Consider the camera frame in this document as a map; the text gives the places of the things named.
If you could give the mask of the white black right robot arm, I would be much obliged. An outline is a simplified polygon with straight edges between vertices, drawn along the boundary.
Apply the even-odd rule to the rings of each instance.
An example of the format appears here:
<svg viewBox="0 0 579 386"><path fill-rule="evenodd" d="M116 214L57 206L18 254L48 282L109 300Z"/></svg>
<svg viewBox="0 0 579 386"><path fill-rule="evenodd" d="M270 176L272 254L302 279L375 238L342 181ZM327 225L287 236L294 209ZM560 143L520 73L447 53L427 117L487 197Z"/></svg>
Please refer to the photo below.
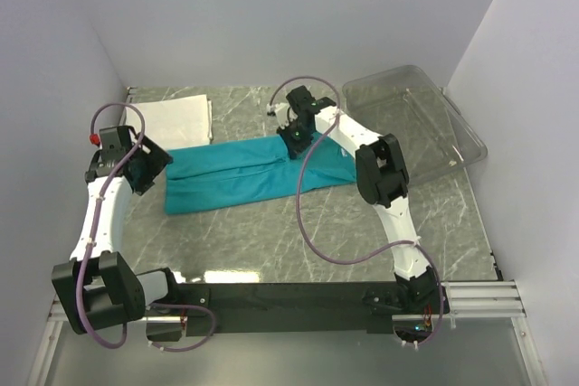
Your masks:
<svg viewBox="0 0 579 386"><path fill-rule="evenodd" d="M354 159L356 187L363 200L376 211L388 244L360 259L331 259L317 248L320 258L340 265L355 265L390 250L394 258L395 312L421 313L437 297L443 302L440 277L432 259L420 244L410 213L409 174L398 139L381 136L363 127L330 98L315 99L309 90L293 89L285 103L270 102L267 114L276 118L277 133L292 159L304 155L296 192L299 230L309 246L313 243L303 226L300 196L309 159L330 139Z"/></svg>

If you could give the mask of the teal t-shirt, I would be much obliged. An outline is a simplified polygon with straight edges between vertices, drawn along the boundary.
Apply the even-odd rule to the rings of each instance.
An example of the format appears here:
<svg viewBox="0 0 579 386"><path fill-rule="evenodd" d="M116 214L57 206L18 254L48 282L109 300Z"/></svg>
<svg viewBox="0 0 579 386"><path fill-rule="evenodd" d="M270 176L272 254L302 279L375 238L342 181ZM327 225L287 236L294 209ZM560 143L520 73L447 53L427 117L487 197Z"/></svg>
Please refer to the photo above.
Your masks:
<svg viewBox="0 0 579 386"><path fill-rule="evenodd" d="M205 212L353 184L353 157L325 139L306 166L278 136L172 150L166 167L167 215Z"/></svg>

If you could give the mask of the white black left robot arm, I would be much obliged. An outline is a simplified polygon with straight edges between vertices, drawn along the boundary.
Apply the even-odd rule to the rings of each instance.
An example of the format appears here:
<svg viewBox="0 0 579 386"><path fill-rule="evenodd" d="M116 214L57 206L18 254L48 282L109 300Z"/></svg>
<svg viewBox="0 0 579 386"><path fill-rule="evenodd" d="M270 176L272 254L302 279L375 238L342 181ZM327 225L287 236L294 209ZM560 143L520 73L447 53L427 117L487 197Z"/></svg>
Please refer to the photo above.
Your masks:
<svg viewBox="0 0 579 386"><path fill-rule="evenodd" d="M132 126L103 128L91 139L98 150L84 175L89 201L81 235L69 260L52 269L52 285L76 334L86 332L79 301L95 330L139 320L149 305L171 315L181 303L169 268L137 274L120 253L131 196L148 191L172 157Z"/></svg>

